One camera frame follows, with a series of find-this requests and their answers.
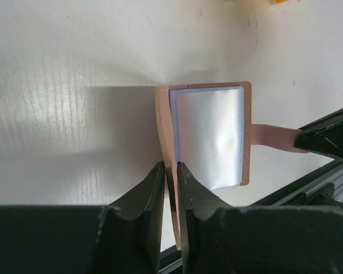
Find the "wallet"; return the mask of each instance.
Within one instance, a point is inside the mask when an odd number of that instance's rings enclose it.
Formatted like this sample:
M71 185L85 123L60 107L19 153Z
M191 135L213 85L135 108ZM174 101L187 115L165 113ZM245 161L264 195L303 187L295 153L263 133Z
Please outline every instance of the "wallet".
M306 153L293 147L300 130L252 124L249 82L158 86L155 108L177 248L178 162L206 188L216 190L249 184L252 144Z

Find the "white surface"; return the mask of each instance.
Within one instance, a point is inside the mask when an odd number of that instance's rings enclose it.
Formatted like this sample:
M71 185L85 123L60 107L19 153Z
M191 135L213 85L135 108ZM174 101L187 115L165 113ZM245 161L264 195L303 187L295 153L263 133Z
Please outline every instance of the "white surface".
M210 190L242 182L244 105L243 87L170 92L176 160Z
M254 123L343 107L343 0L0 0L0 204L109 203L139 182L161 159L153 98L118 86L241 80ZM327 161L253 147L251 183L218 194L249 204Z

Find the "table surface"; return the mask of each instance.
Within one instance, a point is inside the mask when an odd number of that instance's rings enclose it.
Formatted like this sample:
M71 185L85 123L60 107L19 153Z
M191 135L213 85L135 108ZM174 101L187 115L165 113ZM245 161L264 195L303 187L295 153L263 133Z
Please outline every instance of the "table surface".
M0 204L112 202L162 159L152 86L242 80L253 123L343 107L343 1L0 1ZM216 193L247 205L328 161L254 146L250 184Z

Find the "pink strap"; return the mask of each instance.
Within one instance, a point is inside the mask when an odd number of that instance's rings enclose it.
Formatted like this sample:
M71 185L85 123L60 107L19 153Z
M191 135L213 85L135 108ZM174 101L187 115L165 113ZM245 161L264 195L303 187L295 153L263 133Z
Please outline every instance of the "pink strap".
M252 144L273 147L278 150L296 153L308 153L293 146L297 134L301 130L292 128L276 127L268 124L252 125Z

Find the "black object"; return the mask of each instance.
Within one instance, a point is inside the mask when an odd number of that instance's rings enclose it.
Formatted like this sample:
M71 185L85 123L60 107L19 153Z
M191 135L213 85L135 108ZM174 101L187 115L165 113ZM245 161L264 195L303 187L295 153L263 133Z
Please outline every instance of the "black object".
M105 206L0 206L0 273L157 273L164 176Z
M343 162L343 108L300 129L295 147Z
M183 163L178 180L184 273L343 273L342 209L233 208Z

